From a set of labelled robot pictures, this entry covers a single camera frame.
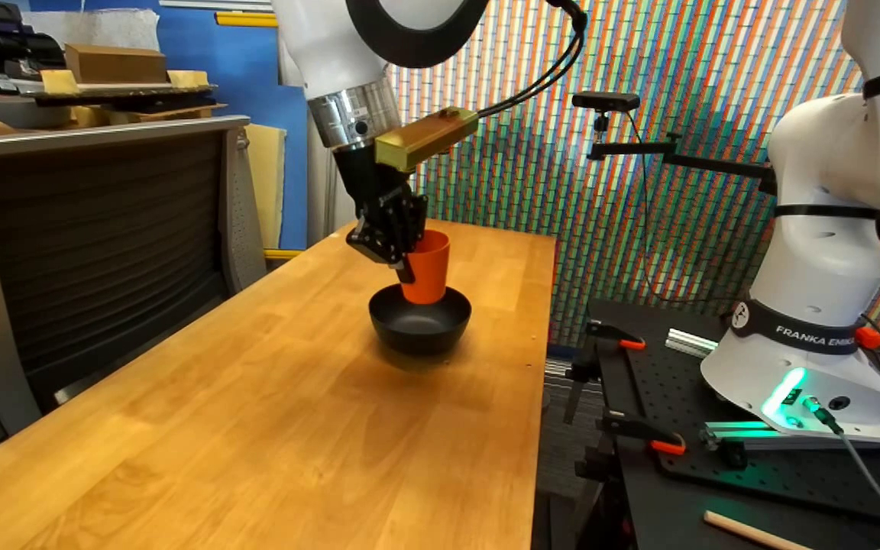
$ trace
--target tabletop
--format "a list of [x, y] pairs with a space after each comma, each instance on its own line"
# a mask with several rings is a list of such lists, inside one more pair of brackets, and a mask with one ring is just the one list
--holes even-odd
[[450, 233], [453, 353], [332, 233], [0, 445], [0, 548], [530, 548], [552, 238]]

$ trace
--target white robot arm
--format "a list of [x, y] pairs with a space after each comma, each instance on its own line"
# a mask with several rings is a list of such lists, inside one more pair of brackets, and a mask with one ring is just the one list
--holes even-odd
[[880, 374], [853, 337], [880, 290], [880, 3], [853, 0], [841, 40], [864, 96], [808, 101], [776, 125], [773, 242], [703, 379], [788, 437], [830, 433], [820, 404], [880, 442]]
[[[490, 0], [276, 0], [280, 46], [294, 58], [311, 120], [327, 150], [332, 150], [346, 188], [358, 208], [358, 230], [349, 243], [370, 259], [389, 264], [404, 282], [413, 279], [407, 255], [422, 238], [429, 204], [407, 187], [417, 162], [557, 81], [581, 56], [586, 14], [570, 0], [546, 0], [570, 14], [573, 44], [545, 79], [518, 96], [472, 112], [441, 109], [413, 125], [399, 125], [389, 64], [433, 67], [453, 58], [475, 35]], [[422, 146], [397, 146], [410, 131]]]

